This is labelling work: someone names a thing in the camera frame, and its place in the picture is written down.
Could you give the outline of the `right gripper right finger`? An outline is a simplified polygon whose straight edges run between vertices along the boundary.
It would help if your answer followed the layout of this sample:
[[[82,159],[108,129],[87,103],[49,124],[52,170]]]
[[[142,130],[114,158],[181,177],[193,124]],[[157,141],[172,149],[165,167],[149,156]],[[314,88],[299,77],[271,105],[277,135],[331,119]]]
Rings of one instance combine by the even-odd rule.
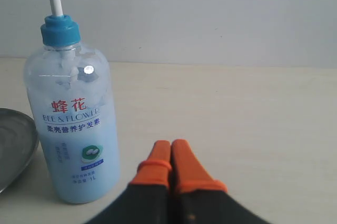
[[[173,223],[268,223],[228,193],[226,185],[214,179],[201,165],[188,141],[171,145],[174,170]]]

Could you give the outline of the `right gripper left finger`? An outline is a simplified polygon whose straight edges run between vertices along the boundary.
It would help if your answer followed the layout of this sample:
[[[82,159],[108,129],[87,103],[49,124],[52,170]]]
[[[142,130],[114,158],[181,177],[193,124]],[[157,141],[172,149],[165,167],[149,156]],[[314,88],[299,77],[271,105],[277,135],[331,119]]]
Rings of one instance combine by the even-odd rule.
[[[168,223],[171,144],[158,140],[126,189],[87,223]]]

